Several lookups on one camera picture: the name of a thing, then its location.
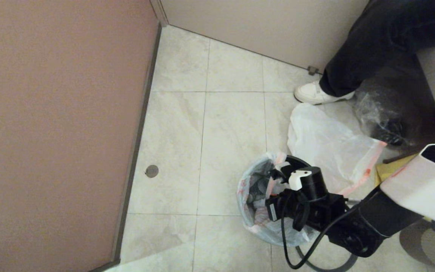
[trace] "shoe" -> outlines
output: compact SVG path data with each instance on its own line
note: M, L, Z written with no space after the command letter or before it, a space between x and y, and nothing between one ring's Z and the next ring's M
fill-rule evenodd
M326 94L320 87L318 81L314 81L312 83L308 83L302 86L299 86L295 89L295 98L302 103L309 103L311 105L321 105L327 104L342 100L349 100L353 97L352 93L346 94L341 97L334 97Z

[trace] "black pants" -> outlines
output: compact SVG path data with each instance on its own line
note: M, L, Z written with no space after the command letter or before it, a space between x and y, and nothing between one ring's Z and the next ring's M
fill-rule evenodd
M389 61L435 46L435 0L370 0L325 67L323 91L340 97Z

